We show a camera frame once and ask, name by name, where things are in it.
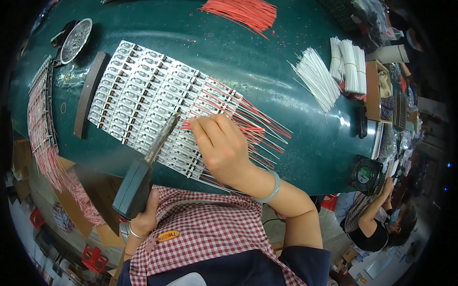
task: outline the dark green table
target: dark green table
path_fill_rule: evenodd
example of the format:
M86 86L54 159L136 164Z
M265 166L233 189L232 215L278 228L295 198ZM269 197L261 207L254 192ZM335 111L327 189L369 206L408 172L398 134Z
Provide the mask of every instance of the dark green table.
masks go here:
M340 26L319 3L269 0L277 5L277 20L270 41L212 14L197 11L203 1L144 0L114 2L62 1L49 12L30 37L11 82L9 107L15 130L27 135L29 84L49 55L50 39L70 20L86 17L94 22L91 38L76 60L55 69L53 116L60 155L95 171L124 176L131 160L141 154L88 123L86 139L73 135L76 108L88 68L98 51L110 55L124 39L165 53L200 69L244 94L260 110L294 132L281 155L277 172L309 194L349 191L347 185L356 154L371 155L375 122L369 135L359 139L354 108L361 102L340 97L325 118L314 97L292 78L295 54L314 47L329 66L329 38L345 38ZM71 72L69 82L63 77ZM61 113L62 103L66 104ZM177 172L154 165L154 183L219 192Z

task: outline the apron logo patch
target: apron logo patch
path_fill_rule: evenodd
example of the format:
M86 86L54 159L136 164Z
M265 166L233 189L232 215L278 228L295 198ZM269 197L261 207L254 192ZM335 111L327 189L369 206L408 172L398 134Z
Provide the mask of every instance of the apron logo patch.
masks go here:
M173 238L177 237L179 235L179 233L180 233L179 231L171 230L171 231L159 234L159 236L158 236L159 242L164 242L164 241L173 239Z

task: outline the metal bowl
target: metal bowl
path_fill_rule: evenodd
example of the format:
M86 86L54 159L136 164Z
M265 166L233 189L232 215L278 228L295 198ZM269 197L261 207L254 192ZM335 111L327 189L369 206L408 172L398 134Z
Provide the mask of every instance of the metal bowl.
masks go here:
M87 42L91 30L91 18L82 19L81 22L73 27L60 50L60 60L63 64L70 63L78 55Z

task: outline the bundle of white wires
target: bundle of white wires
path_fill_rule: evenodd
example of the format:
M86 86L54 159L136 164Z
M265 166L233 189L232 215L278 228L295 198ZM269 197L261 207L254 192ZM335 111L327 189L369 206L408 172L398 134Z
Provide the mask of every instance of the bundle of white wires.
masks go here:
M339 47L345 69L345 91L358 93L358 75L356 71L353 43L350 40L342 40L339 43Z
M356 60L356 73L358 75L357 90L359 94L366 94L366 60L364 51L357 46L353 46L354 59Z
M342 83L344 64L342 60L342 54L340 53L338 37L330 38L331 40L331 67L329 72L331 76L337 81L338 84Z
M314 49L308 48L303 51L302 56L298 56L298 60L296 66L290 62L288 63L308 88L300 82L298 83L308 89L315 97L322 111L328 113L334 107L334 103L340 95L339 86Z

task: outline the cooling fan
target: cooling fan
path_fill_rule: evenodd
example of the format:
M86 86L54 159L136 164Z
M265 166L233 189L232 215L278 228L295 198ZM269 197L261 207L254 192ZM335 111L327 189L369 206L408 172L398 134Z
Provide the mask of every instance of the cooling fan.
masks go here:
M373 195L381 178L383 165L367 157L357 155L349 184L366 196Z

